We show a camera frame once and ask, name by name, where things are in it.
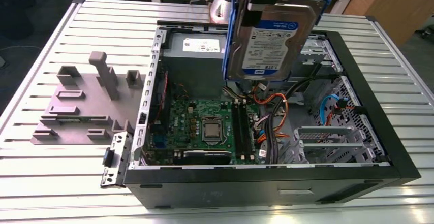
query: green circuit board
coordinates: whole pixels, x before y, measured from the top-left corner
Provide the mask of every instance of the green circuit board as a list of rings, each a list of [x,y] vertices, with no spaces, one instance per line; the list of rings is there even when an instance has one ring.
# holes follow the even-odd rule
[[[246,118],[257,116],[257,106],[246,104]],[[204,132],[206,123],[218,124],[218,138],[208,142]],[[255,160],[240,160],[234,155],[230,102],[210,100],[173,100],[169,108],[166,135],[152,135],[154,158],[160,165],[166,164],[166,150],[224,150],[232,153],[232,164],[255,164]]]

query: motherboard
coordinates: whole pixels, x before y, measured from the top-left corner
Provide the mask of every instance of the motherboard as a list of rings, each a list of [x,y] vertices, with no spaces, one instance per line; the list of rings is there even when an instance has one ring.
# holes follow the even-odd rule
[[[178,165],[181,158],[255,164],[256,119],[257,106],[245,101],[173,100],[166,133],[150,134],[153,164]]]

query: hard drive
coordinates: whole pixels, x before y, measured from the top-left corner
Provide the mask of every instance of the hard drive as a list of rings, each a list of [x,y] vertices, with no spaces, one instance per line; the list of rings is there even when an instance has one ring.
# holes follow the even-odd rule
[[[284,80],[317,15],[309,5],[265,5],[255,26],[234,27],[228,80]]]

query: wooden cabinet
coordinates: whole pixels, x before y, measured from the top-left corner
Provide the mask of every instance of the wooden cabinet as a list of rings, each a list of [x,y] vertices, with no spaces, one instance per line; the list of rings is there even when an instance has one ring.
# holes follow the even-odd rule
[[[373,16],[400,46],[434,12],[434,0],[351,0],[344,14]]]

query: sticker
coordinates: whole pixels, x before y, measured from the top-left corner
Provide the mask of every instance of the sticker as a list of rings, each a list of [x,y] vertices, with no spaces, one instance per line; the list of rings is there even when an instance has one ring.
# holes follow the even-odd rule
[[[264,151],[263,149],[259,150],[259,157],[265,158],[267,157],[267,151]]]
[[[218,40],[212,40],[212,39],[184,39],[182,51],[220,52]]]
[[[263,91],[265,91],[265,89],[267,89],[267,86],[264,86],[263,83],[259,83],[259,84],[257,84],[257,87],[259,87]]]
[[[293,37],[297,22],[261,20],[250,28],[242,61],[248,74],[272,74],[281,66],[287,53],[285,42]]]

